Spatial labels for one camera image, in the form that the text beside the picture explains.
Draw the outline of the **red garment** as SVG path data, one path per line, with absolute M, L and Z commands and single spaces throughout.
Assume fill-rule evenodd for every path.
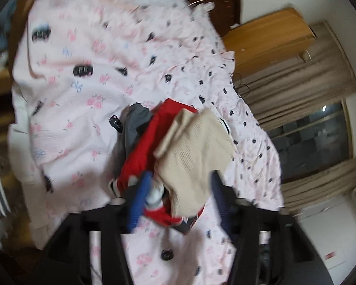
M 148 127 L 143 135 L 133 148 L 130 156 L 125 160 L 125 164 L 121 168 L 119 178 L 117 178 L 117 189 L 124 193 L 128 188 L 128 178 L 130 176 L 139 177 L 144 171 L 152 172 L 154 170 L 155 158 L 153 152 L 159 145 L 159 142 L 166 135 L 168 129 L 172 125 L 173 119 L 182 109 L 187 109 L 192 113 L 197 110 L 186 104 L 176 102 L 172 99 L 166 99 L 155 112 Z M 144 209 L 144 216 L 152 219 L 157 224 L 164 227 L 171 227 L 180 233 L 188 233 L 195 224 L 198 217 L 201 216 L 203 210 L 198 211 L 192 218 L 174 218 L 171 215 L 171 203 L 166 199 L 162 207 L 149 210 Z

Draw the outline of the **cream knit sweater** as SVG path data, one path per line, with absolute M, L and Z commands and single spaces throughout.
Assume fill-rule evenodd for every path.
M 197 214 L 211 195 L 210 174 L 224 172 L 235 149 L 224 125 L 206 108 L 182 109 L 153 152 L 156 180 L 170 194 L 172 217 Z

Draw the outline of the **dark grey garment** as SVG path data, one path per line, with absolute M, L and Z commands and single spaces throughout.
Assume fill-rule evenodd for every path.
M 125 160 L 134 150 L 152 117 L 153 113 L 138 102 L 128 106 L 121 117 L 110 117 L 109 123 L 117 131 L 117 142 L 114 146 L 115 178 L 119 177 Z

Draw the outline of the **dark window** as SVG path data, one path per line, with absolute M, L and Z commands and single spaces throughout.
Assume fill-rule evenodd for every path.
M 282 183 L 312 176 L 353 157 L 351 127 L 343 102 L 325 105 L 267 132 L 282 168 Z

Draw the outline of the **beige curtain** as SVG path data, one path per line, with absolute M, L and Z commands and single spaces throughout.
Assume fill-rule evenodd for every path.
M 286 61 L 253 75 L 246 102 L 260 127 L 272 131 L 356 92 L 356 77 L 328 22 L 313 24 L 311 60 Z M 285 206 L 300 210 L 356 187 L 356 156 L 281 186 Z

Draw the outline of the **pink cat print bedsheet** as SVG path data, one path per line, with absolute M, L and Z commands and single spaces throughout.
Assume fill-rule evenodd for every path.
M 210 108 L 230 126 L 234 153 L 225 180 L 258 207 L 282 206 L 280 161 L 267 132 L 231 84 L 233 54 L 209 20 L 180 41 L 125 37 L 132 28 L 115 0 L 21 0 L 27 18 L 13 64 L 16 122 L 11 163 L 24 187 L 34 241 L 43 255 L 40 284 L 97 284 L 90 233 L 114 222 L 105 184 L 119 169 L 121 133 L 130 105 L 156 109 L 166 99 Z

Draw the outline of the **light wooden cabinet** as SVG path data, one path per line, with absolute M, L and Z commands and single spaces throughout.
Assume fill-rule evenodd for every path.
M 235 53 L 235 73 L 244 77 L 303 54 L 316 35 L 300 13 L 289 7 L 243 24 L 222 40 L 226 50 Z

